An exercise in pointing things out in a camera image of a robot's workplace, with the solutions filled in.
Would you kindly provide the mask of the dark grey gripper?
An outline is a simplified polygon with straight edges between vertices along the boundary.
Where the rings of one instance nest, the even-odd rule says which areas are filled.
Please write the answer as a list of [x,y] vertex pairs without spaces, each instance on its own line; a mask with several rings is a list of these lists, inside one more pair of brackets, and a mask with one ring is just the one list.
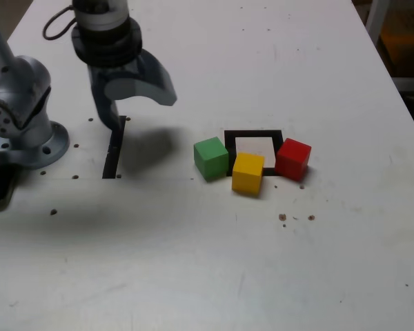
[[88,64],[90,87],[101,122],[110,130],[121,127],[115,101],[146,97],[162,106],[173,106],[177,94],[168,71],[149,51],[121,66]]

